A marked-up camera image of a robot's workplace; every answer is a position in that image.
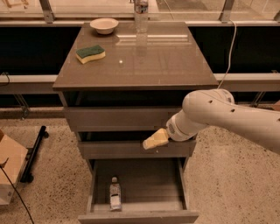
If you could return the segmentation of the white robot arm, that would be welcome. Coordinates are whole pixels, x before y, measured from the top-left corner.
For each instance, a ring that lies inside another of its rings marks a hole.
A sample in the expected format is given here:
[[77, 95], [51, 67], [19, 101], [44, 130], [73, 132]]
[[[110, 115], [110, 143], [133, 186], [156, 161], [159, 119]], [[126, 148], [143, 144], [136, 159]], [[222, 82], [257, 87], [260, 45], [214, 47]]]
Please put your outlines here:
[[280, 113], [239, 106], [226, 89], [197, 90], [186, 95], [182, 109], [167, 121], [164, 129], [144, 140], [143, 147], [153, 149], [171, 139], [184, 142], [208, 126], [229, 130], [280, 153]]

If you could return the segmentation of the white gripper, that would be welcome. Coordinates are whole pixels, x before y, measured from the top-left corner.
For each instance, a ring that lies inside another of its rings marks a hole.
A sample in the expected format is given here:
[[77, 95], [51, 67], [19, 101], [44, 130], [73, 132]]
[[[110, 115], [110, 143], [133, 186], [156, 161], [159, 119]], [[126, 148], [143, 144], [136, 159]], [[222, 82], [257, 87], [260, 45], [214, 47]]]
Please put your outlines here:
[[192, 121], [181, 109], [167, 121], [166, 129], [159, 129], [143, 141], [143, 148], [149, 150], [165, 145], [169, 142], [169, 137], [174, 141], [183, 142], [196, 136], [206, 127], [206, 124]]

